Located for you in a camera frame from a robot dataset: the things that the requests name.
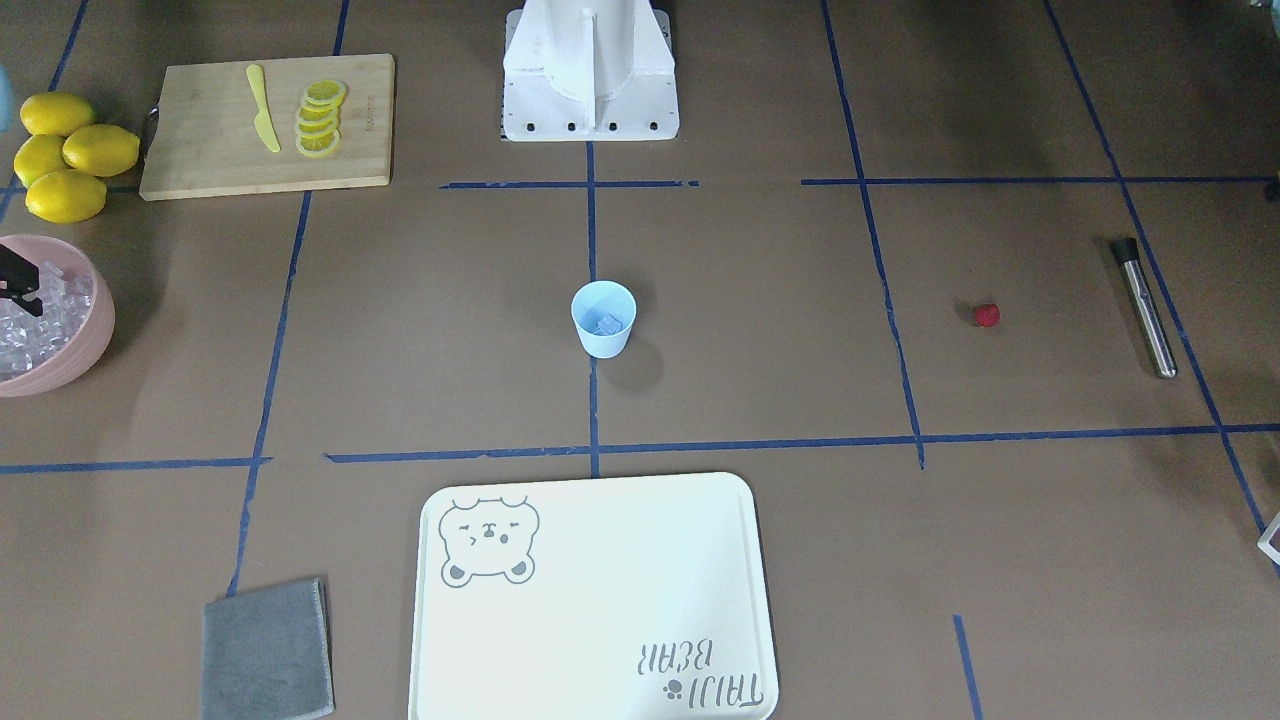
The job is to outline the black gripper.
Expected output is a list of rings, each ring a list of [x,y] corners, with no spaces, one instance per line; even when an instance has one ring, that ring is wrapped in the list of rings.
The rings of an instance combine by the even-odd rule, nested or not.
[[[1,245],[1,299],[31,316],[42,316],[44,301],[35,296],[40,287],[40,266]]]

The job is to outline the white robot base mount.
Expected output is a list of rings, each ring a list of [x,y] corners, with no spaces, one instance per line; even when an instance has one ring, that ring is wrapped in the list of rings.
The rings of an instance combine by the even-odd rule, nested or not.
[[[506,17],[511,142],[649,142],[680,129],[669,15],[649,1],[526,1]]]

